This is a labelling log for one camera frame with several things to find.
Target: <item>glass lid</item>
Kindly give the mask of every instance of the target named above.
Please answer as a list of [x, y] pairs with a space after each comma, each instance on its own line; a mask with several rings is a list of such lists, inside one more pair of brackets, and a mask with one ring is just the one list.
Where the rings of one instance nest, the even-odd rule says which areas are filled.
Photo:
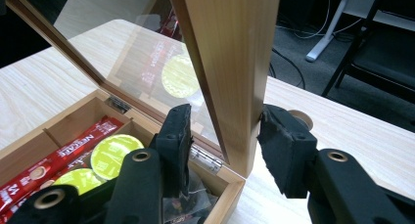
[[171, 108], [191, 104], [197, 142], [222, 157], [169, 0], [26, 1], [95, 69], [98, 78], [154, 118], [162, 121]]

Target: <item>yellow round label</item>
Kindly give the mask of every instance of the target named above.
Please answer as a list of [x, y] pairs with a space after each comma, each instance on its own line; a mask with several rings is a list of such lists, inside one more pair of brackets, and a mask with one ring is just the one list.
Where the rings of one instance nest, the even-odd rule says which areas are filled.
[[143, 144], [133, 136], [126, 134], [110, 136], [101, 141], [92, 152], [92, 169], [106, 180], [116, 178], [124, 157], [134, 150], [143, 148]]
[[73, 185], [78, 190], [79, 195], [82, 195], [103, 183], [104, 181], [97, 178], [92, 169], [79, 168], [62, 175], [53, 185]]
[[187, 98], [199, 90], [199, 82], [189, 57], [171, 58], [162, 69], [161, 83], [165, 91], [176, 98]]

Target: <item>wooden tabletop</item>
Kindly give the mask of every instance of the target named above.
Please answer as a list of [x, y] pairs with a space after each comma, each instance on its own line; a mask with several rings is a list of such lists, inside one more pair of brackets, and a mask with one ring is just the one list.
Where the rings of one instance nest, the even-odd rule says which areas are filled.
[[[90, 52], [89, 61], [108, 76], [122, 54], [122, 37], [135, 28], [132, 23], [112, 21], [71, 42], [81, 52]], [[0, 158], [11, 143], [97, 88], [54, 48], [1, 68]], [[376, 183], [415, 200], [414, 133], [270, 77], [265, 103], [306, 112], [314, 123], [311, 133], [319, 141], [318, 149], [348, 152]], [[310, 223], [306, 200], [280, 195], [257, 147], [254, 170], [229, 223], [277, 222]]]

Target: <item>metal hinge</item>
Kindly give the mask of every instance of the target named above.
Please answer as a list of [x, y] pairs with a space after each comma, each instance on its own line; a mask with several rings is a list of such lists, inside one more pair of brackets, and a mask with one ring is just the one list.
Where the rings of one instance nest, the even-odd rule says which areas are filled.
[[126, 113], [131, 109], [128, 104], [114, 95], [106, 100], [106, 104], [120, 113]]
[[222, 161], [196, 145], [190, 148], [189, 160], [213, 175], [216, 175], [222, 167]]

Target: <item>wooden lid frame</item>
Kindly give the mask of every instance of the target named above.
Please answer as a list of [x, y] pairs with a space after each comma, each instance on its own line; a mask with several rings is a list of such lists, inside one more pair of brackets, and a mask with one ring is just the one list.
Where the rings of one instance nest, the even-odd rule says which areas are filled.
[[[6, 2], [101, 87], [151, 115], [107, 81], [26, 0]], [[254, 164], [278, 2], [171, 0], [225, 161], [244, 177]]]

